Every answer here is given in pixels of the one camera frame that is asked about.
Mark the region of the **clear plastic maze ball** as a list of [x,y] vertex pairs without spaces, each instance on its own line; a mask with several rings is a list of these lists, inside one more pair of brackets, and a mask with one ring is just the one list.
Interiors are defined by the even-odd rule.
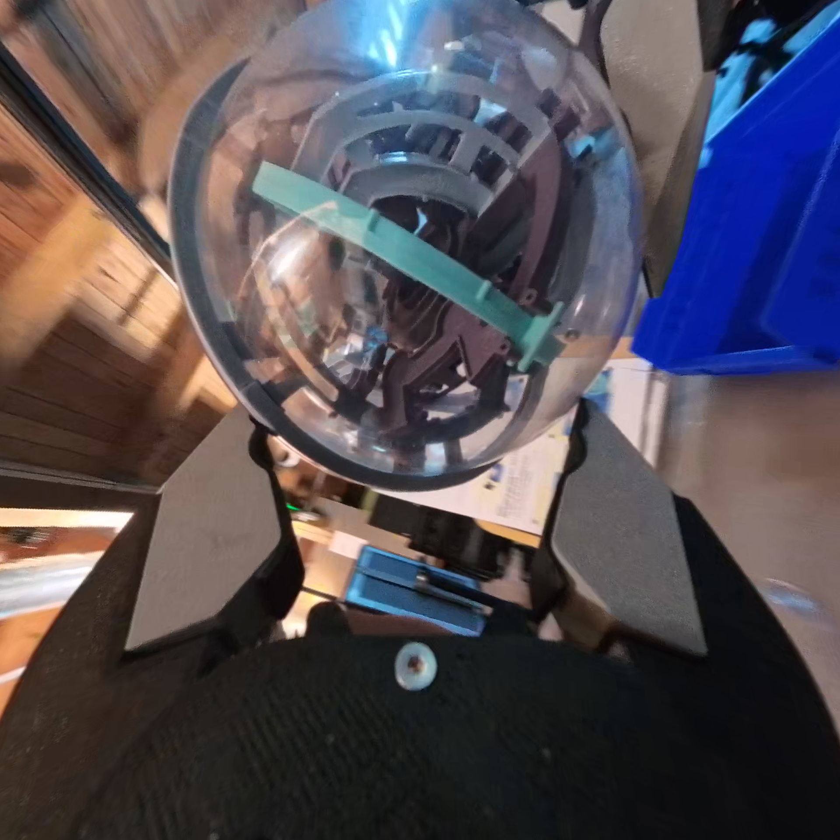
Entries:
[[574,408],[642,268],[626,122],[523,2],[326,2],[219,74],[167,183],[176,278],[269,434],[452,487]]

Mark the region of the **black device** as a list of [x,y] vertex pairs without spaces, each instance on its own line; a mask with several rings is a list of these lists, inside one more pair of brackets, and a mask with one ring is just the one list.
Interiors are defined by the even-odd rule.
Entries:
[[490,532],[459,514],[377,495],[370,524],[408,539],[408,548],[439,568],[487,582],[508,572],[529,581],[536,549]]

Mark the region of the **blue plastic bin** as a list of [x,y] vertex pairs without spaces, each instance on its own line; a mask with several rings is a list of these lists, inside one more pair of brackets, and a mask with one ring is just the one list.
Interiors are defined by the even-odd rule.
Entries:
[[839,356],[838,2],[748,24],[712,90],[685,226],[633,351],[677,375]]

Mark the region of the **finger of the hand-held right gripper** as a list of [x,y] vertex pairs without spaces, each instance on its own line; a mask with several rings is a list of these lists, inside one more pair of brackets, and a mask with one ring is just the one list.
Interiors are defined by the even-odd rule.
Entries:
[[583,2],[579,45],[622,111],[643,181],[644,273],[662,295],[684,234],[719,47],[719,3]]

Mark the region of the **printed instruction sheet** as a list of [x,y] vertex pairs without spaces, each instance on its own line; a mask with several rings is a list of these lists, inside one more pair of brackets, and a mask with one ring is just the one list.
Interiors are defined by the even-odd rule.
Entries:
[[[668,389],[667,375],[649,363],[613,360],[585,397],[656,466]],[[565,464],[575,415],[575,409],[568,412],[545,434],[463,485],[384,495],[538,536]]]

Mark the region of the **black metal rail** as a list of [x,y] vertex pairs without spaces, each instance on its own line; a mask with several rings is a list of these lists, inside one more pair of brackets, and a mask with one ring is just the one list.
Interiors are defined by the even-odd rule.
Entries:
[[5,45],[1,45],[1,101],[41,150],[175,286],[168,243]]

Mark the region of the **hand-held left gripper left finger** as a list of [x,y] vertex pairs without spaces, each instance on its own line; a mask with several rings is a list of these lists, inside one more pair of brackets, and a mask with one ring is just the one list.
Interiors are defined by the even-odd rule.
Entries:
[[296,540],[265,428],[242,406],[163,484],[124,650],[210,629],[283,543]]

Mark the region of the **blue case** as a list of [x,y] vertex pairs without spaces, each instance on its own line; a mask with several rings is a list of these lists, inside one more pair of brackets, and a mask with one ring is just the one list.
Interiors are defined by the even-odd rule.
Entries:
[[425,621],[453,634],[481,635],[486,624],[483,606],[434,586],[435,574],[464,590],[481,593],[479,583],[467,576],[367,545],[357,559],[344,600],[349,606]]

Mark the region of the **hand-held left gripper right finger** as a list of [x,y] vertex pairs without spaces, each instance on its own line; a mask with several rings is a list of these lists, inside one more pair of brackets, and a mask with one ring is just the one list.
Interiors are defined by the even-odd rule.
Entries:
[[532,625],[551,617],[585,649],[630,637],[707,656],[676,497],[589,400],[574,416],[529,592]]

